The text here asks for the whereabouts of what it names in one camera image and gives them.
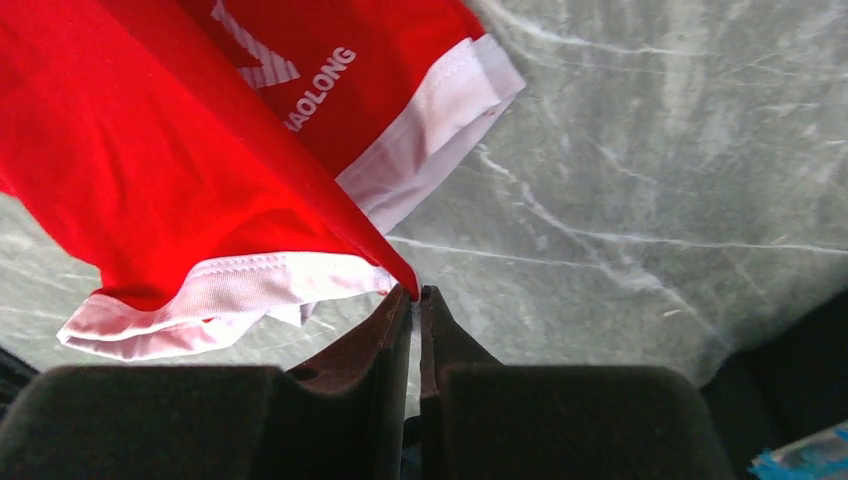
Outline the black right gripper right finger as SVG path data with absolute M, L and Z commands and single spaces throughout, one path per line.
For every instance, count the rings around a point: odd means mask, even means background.
M 420 302 L 426 479 L 730 479 L 698 391 L 655 366 L 515 366 Z

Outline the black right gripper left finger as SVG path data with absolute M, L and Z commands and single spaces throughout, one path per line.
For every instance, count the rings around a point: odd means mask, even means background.
M 396 479 L 411 334 L 394 289 L 289 370 L 88 366 L 43 373 L 1 425 L 5 479 Z

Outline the red white underwear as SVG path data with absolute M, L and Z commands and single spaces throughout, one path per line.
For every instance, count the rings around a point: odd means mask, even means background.
M 386 240 L 525 83 L 460 1 L 5 1 L 1 190 L 100 287 L 116 360 L 403 287 Z

